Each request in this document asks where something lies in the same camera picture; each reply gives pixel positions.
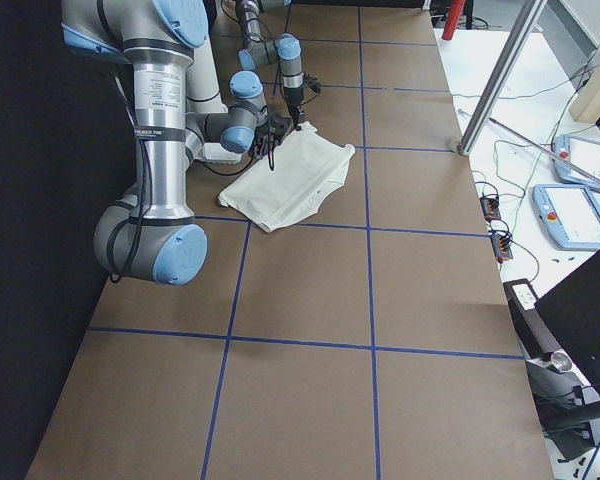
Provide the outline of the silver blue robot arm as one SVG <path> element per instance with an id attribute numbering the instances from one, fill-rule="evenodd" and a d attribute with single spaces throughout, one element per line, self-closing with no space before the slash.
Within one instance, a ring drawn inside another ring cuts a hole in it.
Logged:
<path id="1" fill-rule="evenodd" d="M 183 285 L 200 271 L 207 237 L 187 204 L 186 173 L 207 143 L 232 154 L 254 145 L 269 119 L 251 71 L 230 80 L 229 107 L 217 87 L 201 1 L 64 1 L 64 41 L 75 51 L 133 69 L 123 101 L 136 140 L 136 182 L 102 214 L 94 253 L 118 277 Z M 205 98 L 196 103 L 194 97 Z"/>
<path id="2" fill-rule="evenodd" d="M 301 58 L 301 44 L 290 33 L 266 39 L 261 31 L 268 27 L 260 14 L 277 8 L 289 7 L 291 1 L 235 2 L 235 13 L 243 36 L 243 48 L 239 51 L 239 62 L 243 70 L 256 71 L 259 67 L 277 64 L 282 82 L 282 94 L 295 129 L 305 121 L 304 108 L 306 81 Z"/>

